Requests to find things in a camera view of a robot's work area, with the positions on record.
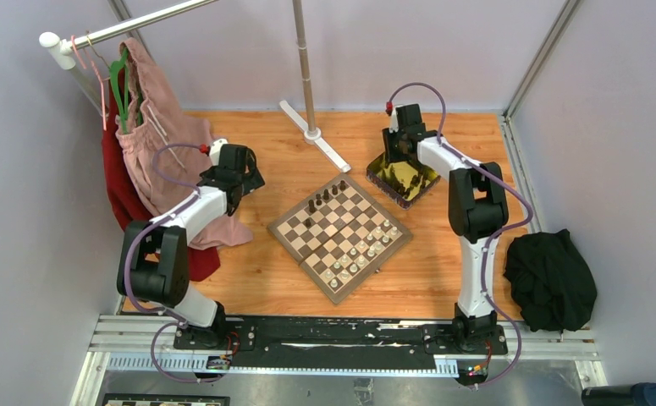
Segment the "wooden chess board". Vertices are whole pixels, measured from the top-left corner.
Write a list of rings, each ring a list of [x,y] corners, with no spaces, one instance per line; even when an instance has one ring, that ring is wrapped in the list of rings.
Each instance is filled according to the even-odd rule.
[[[332,186],[347,183],[332,195]],[[316,211],[308,200],[329,190]],[[304,221],[311,218],[307,228]],[[354,179],[341,173],[301,200],[267,226],[300,269],[334,304],[352,294],[401,248],[412,241],[411,231],[380,205]]]

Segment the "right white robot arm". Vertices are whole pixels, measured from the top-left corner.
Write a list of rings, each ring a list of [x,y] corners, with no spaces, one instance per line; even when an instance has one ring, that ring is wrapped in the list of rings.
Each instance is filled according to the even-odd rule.
[[[465,156],[438,131],[428,131],[417,104],[396,107],[387,102],[386,113],[387,162],[423,165],[448,181],[448,220],[460,239],[462,263],[451,336],[457,349],[473,353],[497,327],[497,312],[489,299],[495,253],[491,237],[509,219],[501,168],[495,162],[481,163]]]

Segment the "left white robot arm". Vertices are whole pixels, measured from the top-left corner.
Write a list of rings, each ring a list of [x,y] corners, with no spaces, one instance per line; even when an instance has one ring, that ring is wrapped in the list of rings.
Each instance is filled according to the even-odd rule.
[[[264,186],[252,149],[219,139],[199,145],[212,165],[167,213],[124,230],[117,290],[140,312],[172,316],[205,348],[230,337],[224,307],[190,285],[189,243],[206,226],[232,217],[243,196]]]

